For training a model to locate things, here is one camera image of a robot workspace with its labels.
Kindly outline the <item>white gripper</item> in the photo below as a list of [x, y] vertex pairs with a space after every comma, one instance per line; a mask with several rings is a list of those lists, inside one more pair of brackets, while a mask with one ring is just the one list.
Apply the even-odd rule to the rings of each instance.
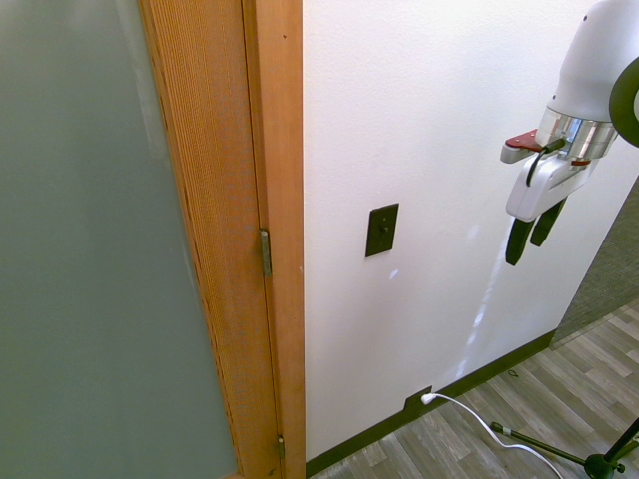
[[525, 251], [532, 231], [532, 221], [539, 217], [530, 242], [542, 246], [555, 225], [566, 198], [581, 188], [592, 173], [592, 164], [574, 166], [571, 161], [552, 155], [537, 163], [528, 184], [527, 178], [534, 160], [525, 162], [506, 203], [513, 221], [505, 261], [517, 265]]

